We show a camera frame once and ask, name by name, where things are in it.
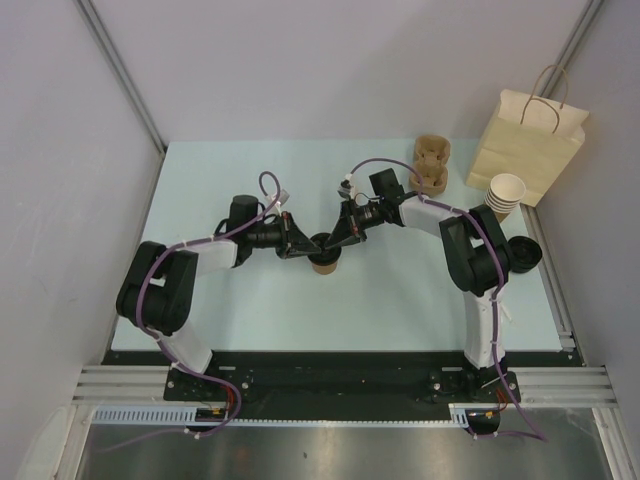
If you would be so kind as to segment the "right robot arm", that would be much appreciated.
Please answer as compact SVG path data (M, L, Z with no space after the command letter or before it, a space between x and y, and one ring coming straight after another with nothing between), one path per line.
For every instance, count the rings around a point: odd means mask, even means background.
M464 211L421 193L407 192L392 169L371 175L370 181L375 198L364 205L356 202L350 175L340 183L339 218L323 249L362 243L367 230L384 223L440 239L448 273L464 298L464 355L473 369L461 376L461 388L473 401L486 400L498 385L489 368L504 370L499 309L513 258L499 222L487 206Z

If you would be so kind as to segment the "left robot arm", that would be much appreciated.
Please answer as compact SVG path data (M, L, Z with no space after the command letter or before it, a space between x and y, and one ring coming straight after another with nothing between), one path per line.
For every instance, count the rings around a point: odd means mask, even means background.
M233 197L229 215L213 238L181 249L153 242L141 243L116 299L119 316L151 336L165 348L170 361L189 371L186 387L197 398L214 397L221 376L209 368L212 350L198 339L189 323L196 279L242 265L255 249L272 249L281 259L307 257L321 247L307 237L287 211L265 221L265 210L251 195Z

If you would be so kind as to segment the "black cup lid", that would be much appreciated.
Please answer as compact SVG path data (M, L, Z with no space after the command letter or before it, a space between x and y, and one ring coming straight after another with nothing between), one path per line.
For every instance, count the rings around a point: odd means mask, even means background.
M312 264L329 266L339 260L342 249L340 247L327 248L326 243L329 238L330 234L327 232L317 233L311 237L311 241L320 249L319 253L308 256Z

